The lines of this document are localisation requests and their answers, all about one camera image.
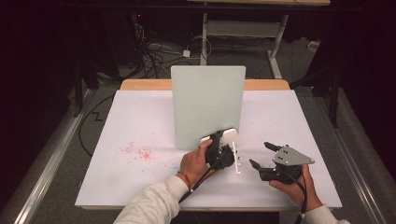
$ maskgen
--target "gray carpet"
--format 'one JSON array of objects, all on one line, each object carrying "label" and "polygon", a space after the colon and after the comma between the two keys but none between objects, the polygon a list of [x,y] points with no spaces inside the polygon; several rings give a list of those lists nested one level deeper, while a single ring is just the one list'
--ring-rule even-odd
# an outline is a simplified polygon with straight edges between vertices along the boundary
[{"label": "gray carpet", "polygon": [[[307,40],[302,39],[295,43],[282,43],[281,45],[276,58],[282,76],[288,82],[303,77],[314,56],[314,53],[306,50],[307,43]],[[166,45],[178,52],[183,50],[181,46],[173,43],[166,43]],[[230,45],[219,41],[214,42],[213,45],[214,50],[212,55],[209,56],[211,64],[244,64],[247,66],[247,77],[272,78],[268,60],[266,60],[263,51],[271,48],[271,41],[264,40],[254,47],[242,45],[238,48],[234,47],[233,50],[230,49]],[[169,61],[177,56],[163,54],[163,57]],[[199,64],[197,60],[185,61]],[[169,77],[167,66],[171,64],[163,64],[163,68],[167,69],[167,72],[161,70],[159,77]],[[124,74],[130,71],[125,65],[122,65],[120,70]],[[136,77],[143,77],[144,75],[144,73],[140,73]],[[151,71],[148,75],[153,76],[155,74]],[[119,84],[107,79],[106,76],[101,75],[100,78],[101,87],[94,94],[90,108],[98,105],[108,96],[113,95],[119,87]],[[328,102],[326,97],[314,98],[309,88],[299,88],[296,92],[309,127],[317,141],[319,150],[328,166],[334,185],[343,203],[343,208],[333,211],[334,215],[337,218],[347,219],[351,223],[392,223],[392,220],[396,218],[394,203],[396,200],[395,182],[376,155],[370,140],[350,109],[350,105],[342,90],[340,90],[337,114],[339,128],[336,130],[330,125],[326,114],[323,113],[323,107],[326,107]],[[99,113],[89,114],[81,126],[82,142],[91,153],[94,151],[99,139],[110,106],[111,99],[104,101],[93,110],[93,112]],[[341,142],[340,139],[337,139],[337,134],[342,137]],[[61,133],[55,133],[54,135],[62,138]],[[346,147],[350,155],[352,155],[354,161],[352,172],[350,171],[350,161],[346,160],[343,154],[343,147]],[[1,214],[0,223],[13,223],[15,221],[50,158],[51,148],[52,145],[48,144],[37,157],[29,174],[25,177],[7,208]],[[75,133],[31,223],[112,223],[114,221],[120,210],[87,211],[74,206],[79,186],[87,171],[90,159],[81,146],[78,133]],[[367,187],[363,191],[369,190],[372,193],[371,196],[375,200],[375,206],[379,209],[379,213],[370,207],[373,205],[372,203],[367,204],[361,198],[362,194],[359,189],[361,182],[355,181],[356,172],[353,173],[353,171],[358,171],[358,175],[361,175],[359,178],[362,179],[362,182]],[[196,223],[214,223],[208,221],[213,220],[213,218],[204,219],[200,217],[196,219],[194,215],[191,214]],[[280,223],[294,223],[296,217],[297,213],[280,213]],[[261,217],[247,218],[249,218],[248,221],[245,219],[241,220],[240,223],[268,223],[262,222]]]}]

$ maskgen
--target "cable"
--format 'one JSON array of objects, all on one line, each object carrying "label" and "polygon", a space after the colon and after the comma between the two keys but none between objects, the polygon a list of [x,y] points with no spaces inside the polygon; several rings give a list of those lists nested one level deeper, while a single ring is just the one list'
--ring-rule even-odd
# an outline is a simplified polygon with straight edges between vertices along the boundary
[{"label": "cable", "polygon": [[108,96],[107,98],[103,99],[101,102],[99,102],[99,104],[97,104],[92,110],[90,110],[90,112],[87,113],[87,115],[84,117],[84,119],[82,120],[82,122],[79,124],[78,127],[78,141],[82,146],[82,149],[84,149],[84,151],[90,156],[92,157],[91,152],[88,151],[88,149],[85,147],[84,143],[82,142],[82,137],[81,137],[81,128],[82,125],[84,124],[85,120],[87,119],[87,117],[93,112],[93,110],[95,110],[99,105],[101,105],[102,103],[104,103],[106,100],[111,99],[115,96],[115,94]]},{"label": "cable", "polygon": [[242,43],[242,42],[243,41],[251,41],[251,39],[236,38],[237,40],[231,40],[230,39],[231,36],[225,36],[226,38],[221,38],[221,37],[218,37],[218,36],[215,36],[215,35],[211,35],[210,37],[213,37],[213,38],[216,38],[216,39],[219,39],[221,41],[228,42],[228,43],[231,43],[231,44],[237,44],[237,45],[242,45],[243,46],[243,47],[239,47],[239,48],[236,48],[236,49],[242,49],[242,48],[246,48],[246,47],[257,47],[257,46],[259,46],[262,43],[262,41],[264,41],[266,39],[265,37],[255,37],[252,43],[245,44],[245,43]]},{"label": "cable", "polygon": [[201,224],[201,222],[199,222],[198,217],[195,215],[195,213],[192,213],[195,217],[195,220],[198,222],[198,224]]},{"label": "cable", "polygon": [[144,39],[145,39],[145,29],[143,29],[143,27],[139,24],[135,24],[137,27],[139,27],[139,33],[137,34],[137,39],[139,39],[140,34],[142,34],[141,40],[140,40],[140,44],[139,46],[137,46],[138,48],[140,48],[140,46],[142,46]]},{"label": "cable", "polygon": [[213,163],[213,165],[211,165],[206,172],[201,176],[201,178],[195,183],[195,185],[192,187],[191,190],[189,190],[187,193],[185,193],[183,195],[183,197],[181,197],[180,201],[178,201],[178,203],[182,203],[187,197],[189,197],[196,189],[198,189],[198,187],[204,183],[204,181],[208,178],[208,174],[210,171],[213,170],[213,167],[216,167],[217,164],[219,164],[219,162],[221,161],[222,157],[225,155],[225,153],[221,154],[221,156],[215,161],[215,163]]},{"label": "cable", "polygon": [[166,68],[169,68],[170,66],[168,66],[168,67],[166,67],[166,68],[164,68],[163,66],[162,66],[162,63],[161,62],[159,62],[159,63],[155,63],[147,72],[146,72],[146,70],[145,70],[145,78],[150,78],[150,77],[153,77],[153,76],[155,76],[155,74],[154,75],[151,75],[151,76],[148,76],[148,73],[149,73],[149,71],[151,71],[152,69],[154,69],[154,67],[156,67],[156,66],[159,66],[161,69],[163,69],[169,76],[171,76],[171,74],[166,70]]},{"label": "cable", "polygon": [[271,64],[271,61],[272,61],[274,58],[270,59],[269,62],[259,70],[259,78],[261,77],[261,76],[260,76],[260,72],[261,72],[262,70],[264,70],[264,68],[268,67],[268,65]]},{"label": "cable", "polygon": [[301,5],[301,6],[305,6],[305,7],[306,7],[306,4],[303,4],[303,3],[301,3],[301,2],[297,2],[296,0],[294,0],[294,2],[297,3],[298,5]]},{"label": "cable", "polygon": [[[303,185],[302,185],[298,180],[296,180],[294,177],[292,177],[292,176],[289,175],[288,173],[283,172],[283,171],[279,171],[279,172],[280,172],[281,174],[283,174],[283,175],[286,175],[288,178],[290,178],[290,179],[291,179],[294,183],[296,183],[296,184],[298,185],[298,187],[300,187],[300,189],[303,191],[303,194],[304,194],[304,202],[303,202],[303,205],[302,205],[301,210],[300,210],[300,215],[297,216],[297,218],[296,218],[296,220],[295,220],[295,222],[294,222],[294,224],[300,224],[301,221],[303,220],[303,214],[305,213],[306,204],[307,204],[307,199],[308,199],[308,195],[307,195],[307,192],[306,192],[306,188],[303,187]],[[304,175],[302,175],[302,177],[303,177],[303,180],[304,180],[304,185],[306,186]]]},{"label": "cable", "polygon": [[148,56],[149,56],[149,58],[152,61],[153,68],[154,68],[154,71],[155,71],[155,77],[158,78],[158,71],[157,71],[157,66],[156,66],[156,63],[155,63],[156,59],[151,54],[148,54]]},{"label": "cable", "polygon": [[195,38],[193,38],[193,39],[191,40],[191,44],[192,44],[192,41],[194,41],[194,40],[196,40],[196,39],[198,39],[198,38],[201,38],[201,39],[205,40],[205,41],[209,44],[209,53],[206,55],[206,57],[205,57],[204,54],[201,52],[201,55],[204,57],[205,61],[207,61],[207,56],[209,56],[210,53],[212,52],[212,45],[210,44],[210,42],[209,42],[209,40],[208,40],[207,38],[203,38],[202,36],[196,36]]},{"label": "cable", "polygon": [[166,34],[162,34],[162,33],[156,33],[156,32],[153,32],[153,31],[150,31],[150,33],[153,34],[153,35],[158,35],[158,36],[162,36],[162,37],[165,37],[167,39],[170,39],[173,43],[176,43],[176,44],[180,45],[182,48],[184,48],[186,46],[185,44],[182,44],[182,43],[185,43],[184,40],[178,39],[178,38],[173,37],[171,35],[166,35]]},{"label": "cable", "polygon": [[177,60],[180,60],[180,59],[186,59],[186,58],[185,57],[179,57],[179,58],[173,59],[171,61],[163,62],[163,63],[171,63],[171,62],[174,62],[174,61],[177,61]]},{"label": "cable", "polygon": [[[226,42],[227,44],[230,45],[227,52],[222,53],[222,54],[214,54],[215,56],[226,56],[226,55],[232,53],[235,49],[243,49],[243,48],[247,48],[247,47],[257,47],[257,46],[259,46],[262,43],[262,41],[265,40],[265,38],[255,38],[252,43],[245,44],[245,43],[237,42],[237,41],[234,41],[234,40],[230,40],[230,39],[228,39],[228,36],[227,36],[227,38],[220,38],[220,37],[217,37],[217,36],[212,36],[212,37],[215,37],[216,39],[221,40],[223,42]],[[215,49],[215,48],[227,48],[227,46],[213,44],[212,48],[213,49]]]},{"label": "cable", "polygon": [[204,54],[203,54],[203,53],[201,53],[201,55],[202,55],[202,57],[205,59],[205,61],[206,61],[207,65],[210,65],[210,62],[207,60],[207,58],[204,56]]},{"label": "cable", "polygon": [[165,46],[165,45],[163,45],[163,44],[148,44],[148,47],[149,47],[150,45],[161,46],[159,49],[156,49],[156,50],[154,50],[154,51],[159,51],[159,50],[162,49],[162,48],[166,48],[166,49],[171,49],[172,51],[160,51],[160,52],[161,52],[161,53],[173,53],[173,54],[177,54],[177,55],[182,55],[181,53],[177,52],[176,50],[174,50],[174,49],[172,49],[172,48],[170,48],[170,47],[167,47],[167,46]]},{"label": "cable", "polygon": [[178,63],[173,63],[172,65],[169,65],[169,66],[167,66],[167,67],[165,67],[165,68],[170,68],[170,67],[172,67],[173,65],[181,64],[181,63],[187,63],[187,64],[189,64],[189,65],[192,65],[192,63],[190,63],[190,62],[178,62]]}]

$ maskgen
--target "hand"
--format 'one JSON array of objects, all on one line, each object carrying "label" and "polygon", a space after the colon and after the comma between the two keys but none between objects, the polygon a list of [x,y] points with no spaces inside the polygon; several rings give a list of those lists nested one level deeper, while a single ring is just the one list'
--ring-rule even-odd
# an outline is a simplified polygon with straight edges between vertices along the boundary
[{"label": "hand", "polygon": [[[320,201],[317,192],[315,191],[314,179],[309,173],[309,166],[307,164],[303,164],[303,176],[305,178],[305,188],[307,194],[307,203],[305,212],[308,212],[312,209],[318,208],[322,206],[322,202]],[[304,179],[302,176],[299,177],[298,181],[304,186]],[[279,189],[280,191],[289,195],[289,197],[300,207],[304,203],[304,194],[303,191],[298,187],[296,183],[287,185],[282,182],[271,180],[270,186]]]},{"label": "hand", "polygon": [[[192,186],[204,175],[208,169],[205,161],[205,153],[207,147],[210,146],[210,144],[212,144],[211,139],[202,142],[198,149],[187,153],[181,160],[180,171],[188,177]],[[177,173],[177,176],[184,180],[187,186],[189,185],[184,175]]]}]

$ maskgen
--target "black cable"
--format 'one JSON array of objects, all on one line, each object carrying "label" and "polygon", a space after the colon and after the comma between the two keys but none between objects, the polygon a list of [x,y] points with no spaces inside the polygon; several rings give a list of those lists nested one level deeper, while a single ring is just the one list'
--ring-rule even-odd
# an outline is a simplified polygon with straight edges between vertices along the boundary
[{"label": "black cable", "polygon": [[159,54],[159,53],[154,53],[154,52],[152,52],[152,54],[155,55],[155,58],[156,58],[156,59],[157,59],[157,57],[159,57],[160,59],[158,59],[158,62],[159,62],[160,64],[163,64],[163,56],[162,56],[161,54]]},{"label": "black cable", "polygon": [[223,42],[228,42],[228,43],[231,43],[231,44],[236,44],[236,45],[242,45],[243,46],[243,47],[239,47],[237,49],[242,49],[242,48],[246,48],[246,47],[257,47],[257,46],[259,46],[262,43],[262,41],[265,40],[264,37],[263,38],[256,37],[256,38],[253,39],[253,41],[250,44],[245,44],[245,43],[243,43],[244,41],[251,41],[251,39],[234,39],[234,40],[232,40],[232,39],[228,38],[229,36],[226,36],[227,38],[221,38],[221,37],[214,36],[214,35],[211,35],[210,37],[214,37],[214,38],[216,38],[218,40],[221,40]]},{"label": "black cable", "polygon": [[149,77],[149,72],[154,69],[154,66],[156,66],[155,60],[153,59],[153,57],[151,55],[149,55],[148,50],[145,50],[144,56],[146,58],[146,62],[151,63],[151,65],[147,65],[146,63],[144,63],[143,68],[144,68],[145,75],[141,78]]},{"label": "black cable", "polygon": [[211,165],[206,172],[201,176],[201,178],[194,184],[194,186],[192,186],[192,188],[183,195],[183,197],[181,197],[181,199],[178,201],[178,203],[182,203],[187,197],[189,197],[196,189],[198,189],[198,187],[204,183],[204,181],[208,178],[208,174],[210,171],[214,171],[213,167],[216,167],[216,165],[219,164],[219,162],[221,161],[221,158],[225,155],[225,153],[221,154],[221,156],[215,161],[215,163],[213,163],[213,165]]},{"label": "black cable", "polygon": [[146,71],[146,66],[145,66],[144,63],[143,63],[143,72],[145,73],[145,75],[140,77],[140,78],[145,78],[145,77],[147,77],[147,74],[148,74],[148,72]]},{"label": "black cable", "polygon": [[226,51],[225,53],[222,53],[222,54],[216,53],[216,52],[212,52],[212,55],[214,55],[214,56],[224,57],[224,56],[227,56],[227,55],[229,55],[229,54],[231,54],[233,52],[233,43],[231,43],[231,47],[229,49],[226,49],[227,46],[219,46],[219,45],[217,45],[217,46],[215,45],[215,46],[212,47],[212,49],[215,49],[215,48],[224,48],[224,51],[228,50],[228,51]]},{"label": "black cable", "polygon": [[268,67],[268,65],[271,64],[271,61],[272,61],[274,58],[270,59],[270,60],[268,61],[268,63],[267,63],[265,66],[263,66],[263,67],[259,70],[259,78],[261,78],[260,72],[261,72],[262,70],[264,70],[266,67]]},{"label": "black cable", "polygon": [[170,67],[172,67],[173,65],[177,65],[177,64],[181,64],[181,63],[187,63],[187,64],[189,64],[189,65],[192,65],[192,63],[190,63],[190,62],[178,62],[178,63],[173,63],[172,65],[169,65],[169,66],[167,66],[167,67],[165,67],[165,68],[170,68]]},{"label": "black cable", "polygon": [[202,182],[206,181],[210,176],[214,175],[215,172],[212,172],[211,174],[207,175],[207,176],[202,180]]},{"label": "black cable", "polygon": [[185,57],[178,57],[176,59],[173,59],[173,60],[170,60],[170,61],[167,61],[167,62],[163,62],[163,63],[171,63],[171,62],[174,62],[174,61],[177,61],[177,60],[180,60],[180,59],[185,59]]},{"label": "black cable", "polygon": [[134,71],[130,72],[128,75],[126,75],[123,79],[127,79],[127,78],[137,75],[142,70],[142,68],[143,68],[143,63],[139,63],[137,65],[136,69]]},{"label": "black cable", "polygon": [[301,3],[301,2],[297,2],[296,0],[294,0],[294,2],[297,3],[297,4],[299,4],[299,5],[301,5],[301,6],[305,6],[305,7],[307,6],[306,4],[303,4],[303,3]]},{"label": "black cable", "polygon": [[[298,185],[298,187],[300,187],[300,189],[303,191],[303,194],[304,194],[304,202],[303,202],[303,205],[302,205],[301,210],[300,210],[300,215],[297,216],[297,218],[296,218],[296,220],[295,220],[295,222],[294,222],[294,224],[300,224],[301,221],[303,220],[303,214],[305,213],[306,204],[307,204],[307,201],[308,201],[308,195],[307,195],[307,192],[306,192],[306,188],[305,188],[298,180],[296,180],[294,177],[292,177],[292,176],[289,175],[288,173],[282,172],[282,171],[279,171],[279,172],[280,172],[281,174],[283,174],[283,175],[286,175],[288,178],[290,178],[290,179],[291,179],[294,183],[296,183],[296,184]],[[302,176],[303,176],[303,180],[304,180],[304,185],[306,186],[305,177],[304,177],[304,175],[302,175]]]},{"label": "black cable", "polygon": [[105,99],[103,99],[101,102],[99,102],[99,104],[97,104],[92,110],[90,110],[90,112],[87,113],[87,115],[84,117],[84,119],[82,119],[81,123],[79,124],[79,127],[78,127],[78,141],[79,141],[79,143],[81,144],[82,149],[84,149],[84,151],[85,151],[90,157],[92,157],[91,152],[88,151],[88,149],[85,147],[84,143],[82,142],[82,137],[81,137],[81,128],[82,128],[82,125],[84,124],[84,122],[85,122],[85,120],[87,119],[87,117],[93,112],[93,110],[95,110],[99,105],[101,105],[102,103],[104,103],[106,100],[113,98],[114,96],[115,96],[115,94],[114,94],[114,95],[111,95],[111,96],[108,96],[107,98],[105,98]]},{"label": "black cable", "polygon": [[155,77],[158,78],[158,71],[157,71],[157,65],[155,63],[155,59],[154,59],[154,57],[151,54],[149,54],[148,56],[149,56],[149,58],[152,61],[152,64],[153,64],[153,67],[154,67],[154,71],[155,71]]},{"label": "black cable", "polygon": [[210,62],[207,60],[207,58],[204,56],[204,54],[201,52],[202,57],[205,59],[207,65],[210,65]]},{"label": "black cable", "polygon": [[[159,55],[159,56],[161,56],[161,55],[158,54],[158,53],[156,53],[156,52],[160,52],[160,53],[164,53],[164,54],[181,55],[181,53],[175,51],[175,50],[172,49],[172,48],[169,48],[169,47],[163,45],[160,41],[158,41],[158,42],[159,42],[158,44],[154,44],[154,43],[148,44],[148,50],[151,51],[151,53],[157,54],[157,55]],[[150,45],[160,45],[160,47],[159,47],[158,49],[149,49],[149,46],[150,46]],[[161,51],[161,49],[170,49],[170,50],[173,50],[173,51]]]},{"label": "black cable", "polygon": [[152,31],[151,31],[150,33],[151,33],[151,34],[154,34],[154,35],[158,35],[158,36],[165,37],[165,38],[171,40],[173,43],[176,43],[176,44],[180,45],[180,46],[183,47],[183,48],[186,46],[186,45],[184,44],[184,43],[185,43],[184,40],[178,39],[178,38],[173,37],[173,36],[171,36],[171,35],[166,35],[166,34],[157,33],[157,32],[152,32]]}]

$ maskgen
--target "white table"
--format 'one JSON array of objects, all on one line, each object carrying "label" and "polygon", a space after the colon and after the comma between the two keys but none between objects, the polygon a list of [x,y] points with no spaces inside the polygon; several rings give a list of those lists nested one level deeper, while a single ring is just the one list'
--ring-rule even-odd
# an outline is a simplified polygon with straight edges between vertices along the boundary
[{"label": "white table", "polygon": [[[163,83],[165,91],[117,92],[76,206],[120,209],[145,186],[176,173],[187,151],[175,149],[172,92]],[[294,91],[245,91],[239,134],[241,174],[228,168],[207,179],[181,204],[182,211],[298,210],[288,196],[261,181],[248,161],[275,166],[275,152],[265,141],[288,144],[315,159],[310,171],[319,198],[330,208],[342,206]]]}]

